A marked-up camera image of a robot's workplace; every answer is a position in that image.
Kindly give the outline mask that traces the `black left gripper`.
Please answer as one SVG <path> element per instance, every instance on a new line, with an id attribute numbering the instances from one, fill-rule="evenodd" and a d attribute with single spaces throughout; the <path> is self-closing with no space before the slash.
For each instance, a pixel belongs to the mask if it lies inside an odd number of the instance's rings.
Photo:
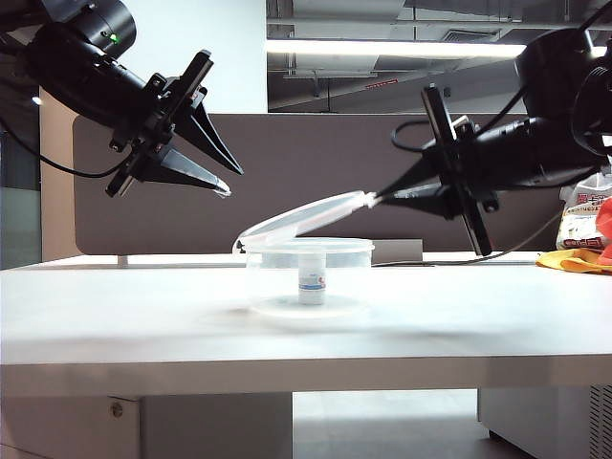
<path id="1" fill-rule="evenodd" d="M 109 196 L 124 194 L 135 180 L 198 186 L 222 197 L 231 195 L 227 183 L 170 144 L 175 132 L 226 169 L 239 175 L 244 173 L 220 138 L 204 105 L 207 89 L 200 83 L 212 65 L 210 52 L 202 50 L 181 76 L 168 81 L 156 74 L 149 79 L 142 95 L 148 106 L 113 134 L 113 147 L 129 143 L 131 151 L 105 189 Z"/>

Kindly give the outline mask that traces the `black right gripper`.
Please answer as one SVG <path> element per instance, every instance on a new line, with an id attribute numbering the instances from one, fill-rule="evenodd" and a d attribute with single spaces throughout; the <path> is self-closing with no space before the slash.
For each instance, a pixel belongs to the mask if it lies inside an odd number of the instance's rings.
<path id="1" fill-rule="evenodd" d="M 382 205 L 416 209 L 453 220 L 461 215 L 476 255 L 492 253 L 484 213 L 499 210 L 497 193 L 476 181 L 473 152 L 474 124 L 455 128 L 439 89 L 421 92 L 435 146 L 432 153 L 410 167 L 399 179 L 376 194 Z"/>

